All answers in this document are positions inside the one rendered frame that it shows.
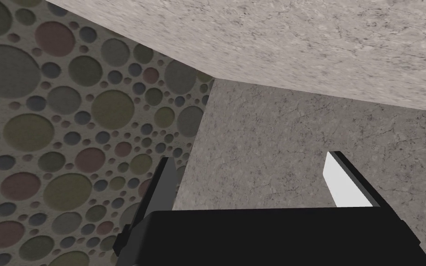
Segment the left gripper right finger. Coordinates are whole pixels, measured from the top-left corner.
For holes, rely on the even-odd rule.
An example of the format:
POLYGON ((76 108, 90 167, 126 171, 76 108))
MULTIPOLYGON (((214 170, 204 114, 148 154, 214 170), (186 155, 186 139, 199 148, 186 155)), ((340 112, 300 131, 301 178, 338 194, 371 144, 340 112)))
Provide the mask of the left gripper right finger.
POLYGON ((323 177, 337 207, 390 207, 340 151, 327 152, 323 177))

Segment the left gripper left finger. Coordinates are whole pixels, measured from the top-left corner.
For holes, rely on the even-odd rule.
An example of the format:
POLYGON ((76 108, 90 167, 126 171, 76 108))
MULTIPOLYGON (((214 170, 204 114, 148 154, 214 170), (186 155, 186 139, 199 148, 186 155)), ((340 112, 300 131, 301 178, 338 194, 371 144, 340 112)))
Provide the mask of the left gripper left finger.
POLYGON ((178 178, 174 158, 161 158, 136 211, 133 226, 136 226, 151 212, 171 210, 176 197, 177 183, 178 178))

